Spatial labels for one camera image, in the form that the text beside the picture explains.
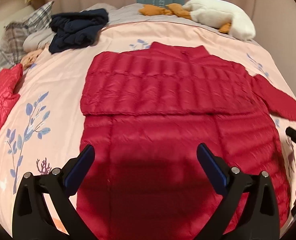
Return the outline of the navy blue garment pile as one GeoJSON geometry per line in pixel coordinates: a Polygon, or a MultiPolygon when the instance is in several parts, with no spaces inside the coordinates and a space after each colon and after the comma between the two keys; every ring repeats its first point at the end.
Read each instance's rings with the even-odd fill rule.
{"type": "Polygon", "coordinates": [[[50,28],[55,33],[49,52],[60,53],[95,43],[98,33],[108,24],[108,12],[101,8],[52,15],[50,28]]]}

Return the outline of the grey plaid pillow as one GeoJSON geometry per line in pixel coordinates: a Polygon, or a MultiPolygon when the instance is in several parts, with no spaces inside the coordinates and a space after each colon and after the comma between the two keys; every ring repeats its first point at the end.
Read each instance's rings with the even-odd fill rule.
{"type": "Polygon", "coordinates": [[[20,63],[27,54],[23,44],[28,36],[50,26],[53,3],[46,3],[23,21],[13,21],[5,26],[0,40],[0,71],[20,63]]]}

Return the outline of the orange small plush toy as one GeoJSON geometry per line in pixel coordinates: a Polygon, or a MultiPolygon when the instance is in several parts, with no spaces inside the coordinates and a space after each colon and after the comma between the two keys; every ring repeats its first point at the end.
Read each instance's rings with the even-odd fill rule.
{"type": "Polygon", "coordinates": [[[20,64],[22,64],[23,70],[26,70],[27,68],[31,67],[32,64],[35,63],[38,56],[43,52],[43,49],[38,49],[31,51],[27,53],[20,61],[20,64]]]}

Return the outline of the pink printed duvet cover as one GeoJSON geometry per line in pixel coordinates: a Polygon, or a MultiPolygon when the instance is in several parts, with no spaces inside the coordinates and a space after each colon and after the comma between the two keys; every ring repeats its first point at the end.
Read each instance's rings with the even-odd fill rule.
{"type": "MultiPolygon", "coordinates": [[[[19,183],[26,172],[48,174],[76,157],[84,148],[81,138],[85,116],[81,98],[95,56],[149,49],[155,43],[173,47],[203,46],[211,55],[241,64],[251,76],[261,75],[296,100],[271,55],[261,46],[224,37],[186,24],[139,22],[105,28],[94,46],[51,54],[44,50],[36,64],[17,83],[20,98],[0,129],[0,224],[12,232],[12,215],[19,183]]],[[[285,129],[296,121],[272,117],[281,141],[291,189],[290,212],[281,232],[293,218],[296,198],[296,146],[285,129]]]]}

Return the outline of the grey blanket roll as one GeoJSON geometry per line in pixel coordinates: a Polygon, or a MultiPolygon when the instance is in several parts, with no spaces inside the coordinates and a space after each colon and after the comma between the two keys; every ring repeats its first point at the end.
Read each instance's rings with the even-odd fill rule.
{"type": "Polygon", "coordinates": [[[52,42],[54,36],[55,33],[51,28],[36,31],[25,39],[23,43],[23,50],[26,53],[29,53],[38,49],[44,49],[48,43],[52,42]]]}

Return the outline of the white plush goose toy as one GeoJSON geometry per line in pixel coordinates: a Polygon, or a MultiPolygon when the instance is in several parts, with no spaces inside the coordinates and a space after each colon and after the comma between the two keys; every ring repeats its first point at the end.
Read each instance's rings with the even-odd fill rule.
{"type": "Polygon", "coordinates": [[[189,0],[184,5],[171,3],[164,8],[145,4],[139,13],[145,16],[176,15],[218,29],[242,41],[256,36],[255,25],[247,13],[237,5],[223,0],[189,0]]]}

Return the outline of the light red down jacket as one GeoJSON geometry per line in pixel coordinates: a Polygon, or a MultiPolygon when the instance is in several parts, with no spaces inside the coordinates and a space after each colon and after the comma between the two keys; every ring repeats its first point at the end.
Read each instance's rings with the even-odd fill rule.
{"type": "Polygon", "coordinates": [[[11,69],[0,71],[0,129],[20,98],[19,94],[14,93],[14,89],[22,76],[23,66],[20,63],[11,69]]]}

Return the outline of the dark red down jacket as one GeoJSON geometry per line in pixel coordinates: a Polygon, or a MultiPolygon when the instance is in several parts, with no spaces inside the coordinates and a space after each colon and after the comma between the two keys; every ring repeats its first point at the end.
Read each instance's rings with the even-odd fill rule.
{"type": "Polygon", "coordinates": [[[203,46],[102,52],[81,98],[81,146],[95,161],[77,192],[77,211],[99,239],[192,239],[221,197],[196,149],[248,174],[267,171],[279,211],[291,189],[274,115],[296,121],[296,100],[244,66],[203,46]]]}

